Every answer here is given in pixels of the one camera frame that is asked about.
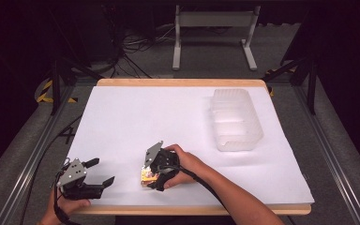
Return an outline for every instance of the white paper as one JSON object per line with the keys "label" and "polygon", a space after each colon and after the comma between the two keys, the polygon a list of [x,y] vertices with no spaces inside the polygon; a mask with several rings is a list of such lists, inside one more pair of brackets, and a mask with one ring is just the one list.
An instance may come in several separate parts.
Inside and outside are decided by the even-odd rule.
{"label": "white paper", "polygon": [[94,87],[68,153],[100,158],[87,169],[87,184],[115,176],[93,204],[220,205],[199,184],[163,192],[141,186],[145,151],[159,141],[178,143],[265,204],[314,203],[264,88],[239,87],[249,91],[263,138],[251,151],[217,150],[210,100],[218,88],[229,87]]}

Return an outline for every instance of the forearm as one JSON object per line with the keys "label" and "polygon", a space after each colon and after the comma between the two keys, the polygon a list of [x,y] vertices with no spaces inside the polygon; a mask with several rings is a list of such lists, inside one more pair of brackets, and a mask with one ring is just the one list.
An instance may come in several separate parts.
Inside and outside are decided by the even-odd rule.
{"label": "forearm", "polygon": [[197,173],[219,196],[236,224],[282,224],[261,201],[219,172],[204,165]]}

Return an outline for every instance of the gray floor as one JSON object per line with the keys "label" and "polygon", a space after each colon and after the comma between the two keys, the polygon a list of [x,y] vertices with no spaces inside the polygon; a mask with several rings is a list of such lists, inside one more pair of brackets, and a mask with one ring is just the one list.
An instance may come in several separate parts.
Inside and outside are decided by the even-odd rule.
{"label": "gray floor", "polygon": [[[248,69],[240,47],[239,38],[245,32],[234,28],[222,35],[201,29],[185,32],[179,71],[172,70],[173,41],[170,39],[145,52],[129,53],[128,56],[153,77],[256,79],[261,78],[266,70],[279,67],[278,63],[297,28],[298,25],[286,24],[257,27],[251,44],[257,71]],[[126,61],[121,60],[119,65],[126,72],[136,75]],[[116,67],[115,77],[129,77],[121,68]],[[112,73],[112,70],[108,71],[104,76],[110,77]],[[305,86],[292,87],[287,83],[288,78],[285,74],[268,85],[274,88],[272,99],[279,121],[315,199],[309,215],[292,219],[298,225],[360,224],[360,157],[321,85],[318,83],[317,86],[317,114],[311,116],[305,107]],[[56,116],[50,116],[51,103],[39,103],[37,110],[2,156],[0,224],[19,224],[25,192],[17,197],[10,194],[19,177],[22,177],[28,159],[38,150],[38,146],[46,146],[60,130],[82,114],[94,84],[93,80],[81,77],[75,87],[65,89],[79,101],[65,104]],[[66,158],[69,147],[66,138],[60,137],[48,149],[37,171],[23,224],[36,224],[42,216],[49,186]],[[8,202],[10,199],[16,200],[15,203]],[[286,224],[291,224],[287,217],[281,218]],[[76,215],[73,220],[81,224],[114,224],[114,216]]]}

